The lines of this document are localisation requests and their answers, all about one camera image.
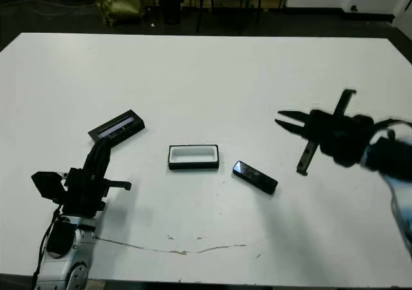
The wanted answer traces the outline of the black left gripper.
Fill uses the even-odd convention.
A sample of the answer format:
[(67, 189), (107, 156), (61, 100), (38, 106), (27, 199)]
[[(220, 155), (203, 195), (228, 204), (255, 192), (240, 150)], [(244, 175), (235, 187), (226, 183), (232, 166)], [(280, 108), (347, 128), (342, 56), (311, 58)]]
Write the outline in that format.
[(83, 169), (70, 168), (64, 186), (62, 212), (64, 215), (94, 218), (98, 211), (103, 211), (110, 188), (130, 190), (129, 181), (113, 181), (104, 177), (111, 156), (111, 142), (101, 138), (94, 144), (84, 163)]

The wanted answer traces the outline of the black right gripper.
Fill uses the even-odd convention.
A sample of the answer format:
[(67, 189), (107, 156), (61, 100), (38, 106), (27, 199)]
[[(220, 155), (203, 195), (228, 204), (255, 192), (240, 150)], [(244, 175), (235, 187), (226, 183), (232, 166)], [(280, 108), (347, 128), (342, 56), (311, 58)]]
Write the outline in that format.
[(310, 114), (301, 111), (282, 110), (278, 113), (304, 125), (295, 125), (283, 120), (274, 121), (286, 131), (308, 140), (303, 155), (297, 164), (297, 172), (306, 175), (310, 162), (317, 149), (334, 162), (343, 167), (351, 167), (361, 159), (368, 145), (373, 119), (357, 114), (346, 116), (345, 110), (353, 95), (354, 89), (345, 89), (333, 114), (321, 110), (312, 110)]

